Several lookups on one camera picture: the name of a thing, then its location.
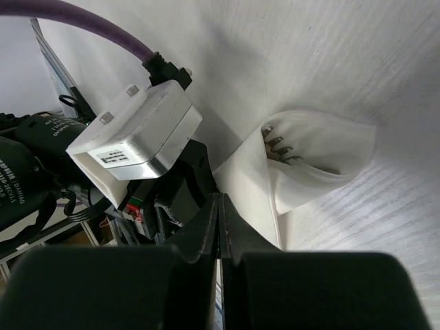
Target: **crumpled fabric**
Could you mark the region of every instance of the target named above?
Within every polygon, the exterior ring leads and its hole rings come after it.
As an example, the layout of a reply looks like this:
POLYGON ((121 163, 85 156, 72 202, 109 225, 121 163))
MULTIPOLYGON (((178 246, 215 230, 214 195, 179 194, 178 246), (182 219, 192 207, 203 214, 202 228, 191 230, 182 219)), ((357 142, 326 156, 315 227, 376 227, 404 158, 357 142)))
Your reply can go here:
POLYGON ((278 216, 340 188, 369 163, 374 126, 319 111, 285 111, 271 116, 214 172, 219 190, 228 193, 240 215, 281 248, 278 216), (272 131, 263 138, 262 127, 272 131), (274 160, 265 141, 282 137, 274 149, 291 147, 274 160))

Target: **black cable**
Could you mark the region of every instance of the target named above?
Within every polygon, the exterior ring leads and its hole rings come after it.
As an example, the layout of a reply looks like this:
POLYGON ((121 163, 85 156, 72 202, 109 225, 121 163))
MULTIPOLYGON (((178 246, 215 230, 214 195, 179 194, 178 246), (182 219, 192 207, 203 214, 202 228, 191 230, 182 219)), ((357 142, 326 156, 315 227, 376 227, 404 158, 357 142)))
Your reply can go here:
POLYGON ((64 190, 63 197, 69 200, 69 202, 64 207, 64 214, 69 220, 73 222, 81 222, 95 219, 96 217, 104 214, 107 208, 111 206, 111 202, 106 197, 103 197, 98 201, 98 203, 90 205, 90 207, 74 213, 74 209, 76 206, 76 194, 71 190, 64 190))

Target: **cable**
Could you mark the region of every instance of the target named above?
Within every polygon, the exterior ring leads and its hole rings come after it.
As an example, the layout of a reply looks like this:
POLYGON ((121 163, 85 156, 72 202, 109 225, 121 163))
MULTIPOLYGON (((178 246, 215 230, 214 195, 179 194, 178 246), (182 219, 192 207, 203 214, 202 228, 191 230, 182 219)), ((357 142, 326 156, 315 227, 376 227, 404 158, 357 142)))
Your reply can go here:
POLYGON ((106 38, 128 50, 143 63, 153 51, 112 22, 70 3, 59 0, 0 0, 0 16, 49 19, 74 25, 106 38))
POLYGON ((74 209, 76 206, 75 193, 71 190, 64 190, 62 195, 64 198, 67 198, 69 200, 69 202, 64 207, 64 214, 69 220, 73 222, 92 220, 104 214, 107 208, 111 206, 111 202, 106 197, 103 197, 98 201, 98 203, 90 205, 90 207, 74 213, 74 209))

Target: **cable connector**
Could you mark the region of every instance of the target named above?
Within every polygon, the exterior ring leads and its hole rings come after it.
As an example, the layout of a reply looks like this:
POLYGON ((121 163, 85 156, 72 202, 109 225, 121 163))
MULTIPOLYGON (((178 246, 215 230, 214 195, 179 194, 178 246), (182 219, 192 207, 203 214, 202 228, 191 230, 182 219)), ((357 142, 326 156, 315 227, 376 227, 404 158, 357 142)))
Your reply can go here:
POLYGON ((193 81, 185 68, 178 69, 171 62, 166 62, 159 52, 154 53, 149 60, 143 62, 142 66, 150 73, 152 86, 160 85, 169 80, 176 80, 181 88, 185 90, 193 81))

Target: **black cylindrical motor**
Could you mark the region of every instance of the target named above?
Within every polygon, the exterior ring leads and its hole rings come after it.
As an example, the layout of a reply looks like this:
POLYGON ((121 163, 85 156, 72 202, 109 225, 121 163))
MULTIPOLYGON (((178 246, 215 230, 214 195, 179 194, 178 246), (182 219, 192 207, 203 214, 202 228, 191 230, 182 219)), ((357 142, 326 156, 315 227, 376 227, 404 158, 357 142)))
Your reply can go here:
POLYGON ((66 153, 87 126, 55 113, 31 115, 15 130, 14 139, 26 145, 44 167, 71 183, 88 182, 66 153))
POLYGON ((51 187, 52 178, 28 148, 0 137, 0 231, 37 211, 51 187))

